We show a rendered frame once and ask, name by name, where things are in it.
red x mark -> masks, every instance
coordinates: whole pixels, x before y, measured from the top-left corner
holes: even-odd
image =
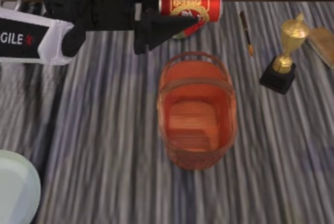
[[[32,45],[32,40],[33,40],[33,36],[28,34],[26,36],[26,45]]]

plate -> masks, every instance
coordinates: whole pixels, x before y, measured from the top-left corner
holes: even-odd
[[[41,198],[41,182],[25,157],[0,150],[0,223],[30,224]]]

basket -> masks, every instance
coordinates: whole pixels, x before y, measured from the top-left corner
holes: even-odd
[[[197,55],[207,61],[180,61]],[[159,130],[169,158],[179,167],[206,169],[233,145],[236,100],[225,66],[204,52],[186,52],[169,60],[160,77]]]

trophy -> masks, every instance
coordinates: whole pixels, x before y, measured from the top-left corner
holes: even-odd
[[[309,27],[304,23],[304,15],[299,14],[296,19],[289,19],[282,25],[281,41],[283,53],[270,63],[263,73],[260,84],[276,92],[285,94],[290,88],[295,74],[296,65],[290,52],[299,48],[309,34]]]

black label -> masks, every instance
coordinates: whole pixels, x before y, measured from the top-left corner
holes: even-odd
[[[38,46],[48,29],[45,26],[0,18],[0,57],[40,58]]]

